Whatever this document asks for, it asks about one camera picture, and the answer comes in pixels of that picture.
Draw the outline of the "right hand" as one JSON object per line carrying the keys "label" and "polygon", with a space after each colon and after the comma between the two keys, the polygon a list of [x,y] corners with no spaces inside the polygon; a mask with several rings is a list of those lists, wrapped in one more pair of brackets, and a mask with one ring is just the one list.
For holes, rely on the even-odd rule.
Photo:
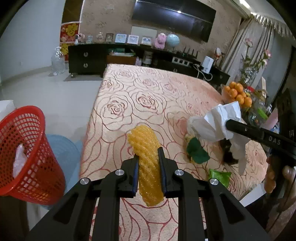
{"label": "right hand", "polygon": [[285,166],[284,168],[274,169],[272,163],[274,162],[273,156],[267,158],[268,168],[265,176],[264,190],[270,194],[273,192],[275,187],[280,186],[280,178],[285,178],[287,181],[287,189],[293,189],[294,178],[295,178],[295,168],[290,166]]}

